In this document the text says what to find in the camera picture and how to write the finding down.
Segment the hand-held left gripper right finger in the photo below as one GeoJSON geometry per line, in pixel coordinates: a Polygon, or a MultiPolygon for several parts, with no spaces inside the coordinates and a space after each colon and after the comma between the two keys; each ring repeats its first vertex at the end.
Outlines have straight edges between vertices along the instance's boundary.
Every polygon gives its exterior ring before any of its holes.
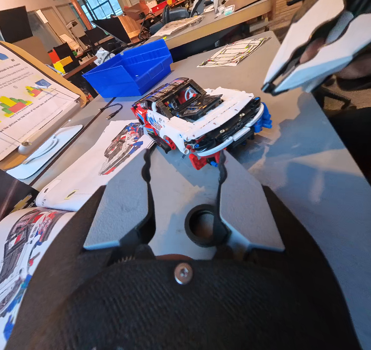
{"type": "Polygon", "coordinates": [[[283,252],[285,245],[261,183],[229,152],[220,152],[217,216],[227,234],[223,243],[242,260],[253,249],[283,252]]]}

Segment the black toy tire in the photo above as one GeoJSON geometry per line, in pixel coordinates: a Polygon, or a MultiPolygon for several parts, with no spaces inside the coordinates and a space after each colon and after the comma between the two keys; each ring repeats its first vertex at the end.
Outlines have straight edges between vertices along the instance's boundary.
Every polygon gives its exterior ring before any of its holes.
{"type": "Polygon", "coordinates": [[[221,220],[214,205],[200,204],[192,208],[184,221],[188,238],[200,247],[220,246],[228,241],[231,230],[221,220]]]}

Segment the toy brick race car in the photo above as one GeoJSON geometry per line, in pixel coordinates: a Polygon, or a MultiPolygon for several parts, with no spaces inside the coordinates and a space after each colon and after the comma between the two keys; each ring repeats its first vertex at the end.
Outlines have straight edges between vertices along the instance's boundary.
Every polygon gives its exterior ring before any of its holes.
{"type": "Polygon", "coordinates": [[[234,149],[263,128],[271,129],[268,107],[252,93],[203,89],[180,77],[136,101],[132,112],[165,153],[180,151],[199,170],[217,166],[224,149],[234,149]]]}

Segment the grey desk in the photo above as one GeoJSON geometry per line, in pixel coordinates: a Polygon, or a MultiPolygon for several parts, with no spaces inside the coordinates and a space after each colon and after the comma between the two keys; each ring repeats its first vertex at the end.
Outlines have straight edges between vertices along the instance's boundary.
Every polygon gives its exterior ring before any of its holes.
{"type": "MultiPolygon", "coordinates": [[[[171,65],[160,85],[178,77],[202,88],[253,93],[265,102],[273,121],[245,147],[226,154],[236,173],[230,211],[248,210],[252,190],[242,190],[247,171],[268,186],[314,238],[341,286],[363,349],[370,349],[370,184],[311,94],[300,89],[272,97],[259,90],[279,42],[271,37],[236,67],[197,67],[219,49],[171,65]]],[[[215,202],[218,168],[195,170],[178,150],[151,153],[151,186],[160,231],[150,243],[155,253],[206,259],[215,248],[194,245],[184,218],[197,204],[215,202]]]]}

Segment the person's right hand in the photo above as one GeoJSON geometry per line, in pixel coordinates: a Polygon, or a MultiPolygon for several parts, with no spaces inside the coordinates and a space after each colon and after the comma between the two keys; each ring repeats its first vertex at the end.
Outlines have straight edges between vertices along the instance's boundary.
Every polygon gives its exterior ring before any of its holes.
{"type": "Polygon", "coordinates": [[[371,75],[371,46],[367,46],[344,69],[336,74],[337,79],[356,80],[371,75]]]}

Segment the open instruction booklet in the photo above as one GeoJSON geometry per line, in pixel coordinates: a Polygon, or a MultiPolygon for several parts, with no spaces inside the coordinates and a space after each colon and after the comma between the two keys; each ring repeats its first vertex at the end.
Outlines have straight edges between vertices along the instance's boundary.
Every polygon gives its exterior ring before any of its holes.
{"type": "Polygon", "coordinates": [[[138,120],[111,122],[86,153],[39,192],[36,206],[1,221],[1,349],[10,338],[30,280],[53,240],[100,186],[153,144],[138,120]]]}

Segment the person's legs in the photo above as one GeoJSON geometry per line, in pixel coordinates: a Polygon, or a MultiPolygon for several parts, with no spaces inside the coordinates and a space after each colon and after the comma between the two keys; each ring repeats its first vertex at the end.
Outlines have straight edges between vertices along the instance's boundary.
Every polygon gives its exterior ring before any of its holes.
{"type": "Polygon", "coordinates": [[[371,108],[342,110],[329,118],[368,182],[371,182],[371,108]]]}

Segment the white stand base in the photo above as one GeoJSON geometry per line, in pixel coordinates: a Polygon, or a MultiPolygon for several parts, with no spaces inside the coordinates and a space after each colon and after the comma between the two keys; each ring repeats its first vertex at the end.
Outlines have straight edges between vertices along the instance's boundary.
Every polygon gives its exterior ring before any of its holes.
{"type": "Polygon", "coordinates": [[[22,164],[7,173],[18,180],[28,179],[51,160],[83,128],[83,125],[63,127],[56,131],[22,164]]]}

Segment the white black device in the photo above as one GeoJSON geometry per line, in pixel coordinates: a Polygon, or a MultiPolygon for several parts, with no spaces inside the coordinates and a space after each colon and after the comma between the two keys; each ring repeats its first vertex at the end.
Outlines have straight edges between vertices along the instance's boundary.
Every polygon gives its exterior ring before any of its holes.
{"type": "MultiPolygon", "coordinates": [[[[190,18],[201,15],[204,12],[204,4],[206,0],[194,0],[193,6],[190,12],[190,18]]],[[[225,0],[211,0],[215,14],[221,13],[219,8],[225,4],[225,0]]]]}

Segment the black toy car box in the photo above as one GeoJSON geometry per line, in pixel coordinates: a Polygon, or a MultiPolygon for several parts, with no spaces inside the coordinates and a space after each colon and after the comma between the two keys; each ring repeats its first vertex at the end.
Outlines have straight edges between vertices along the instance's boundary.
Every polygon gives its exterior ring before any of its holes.
{"type": "Polygon", "coordinates": [[[39,191],[0,171],[0,219],[21,209],[33,207],[39,191]]]}

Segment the paper sheets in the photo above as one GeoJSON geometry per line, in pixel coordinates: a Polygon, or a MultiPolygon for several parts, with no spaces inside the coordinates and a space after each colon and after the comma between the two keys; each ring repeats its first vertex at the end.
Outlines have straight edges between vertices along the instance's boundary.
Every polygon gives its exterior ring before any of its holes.
{"type": "Polygon", "coordinates": [[[172,33],[181,31],[189,26],[196,25],[201,22],[203,16],[195,16],[191,18],[186,18],[186,19],[181,19],[181,20],[176,20],[169,22],[165,24],[163,27],[161,27],[156,33],[154,33],[153,36],[169,36],[172,33]]]}

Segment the dark office chair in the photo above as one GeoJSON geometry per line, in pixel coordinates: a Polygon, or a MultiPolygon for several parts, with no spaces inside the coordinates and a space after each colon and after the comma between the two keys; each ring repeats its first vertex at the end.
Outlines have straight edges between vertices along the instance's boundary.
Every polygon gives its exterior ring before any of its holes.
{"type": "Polygon", "coordinates": [[[162,24],[166,24],[178,21],[181,19],[187,19],[190,17],[190,12],[185,7],[171,8],[168,4],[165,6],[162,13],[162,24]]]}

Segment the crumpled white paper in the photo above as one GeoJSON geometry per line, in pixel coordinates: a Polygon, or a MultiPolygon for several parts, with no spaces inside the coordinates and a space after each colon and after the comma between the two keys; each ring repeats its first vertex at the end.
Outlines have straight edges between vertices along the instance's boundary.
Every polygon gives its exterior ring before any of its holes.
{"type": "Polygon", "coordinates": [[[110,60],[111,58],[114,57],[114,54],[111,53],[111,52],[108,52],[107,50],[103,49],[102,47],[100,47],[96,54],[96,60],[94,61],[94,63],[96,65],[101,65],[102,63],[104,63],[105,61],[108,61],[110,60]]]}

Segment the stack of coloured bins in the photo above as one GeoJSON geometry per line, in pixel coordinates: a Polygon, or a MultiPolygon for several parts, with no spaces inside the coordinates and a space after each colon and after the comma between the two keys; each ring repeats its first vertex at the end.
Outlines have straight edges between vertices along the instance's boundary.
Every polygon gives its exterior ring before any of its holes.
{"type": "Polygon", "coordinates": [[[67,43],[54,47],[48,51],[48,55],[54,68],[63,74],[69,73],[80,66],[79,61],[67,43]]]}

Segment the black monitor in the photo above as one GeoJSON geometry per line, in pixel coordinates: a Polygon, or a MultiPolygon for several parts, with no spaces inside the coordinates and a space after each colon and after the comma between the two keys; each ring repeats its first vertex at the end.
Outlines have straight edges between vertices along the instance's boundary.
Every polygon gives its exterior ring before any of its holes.
{"type": "Polygon", "coordinates": [[[129,44],[131,39],[128,36],[122,22],[119,17],[113,17],[109,19],[93,20],[92,23],[98,28],[104,30],[109,35],[113,36],[120,42],[129,44]]]}

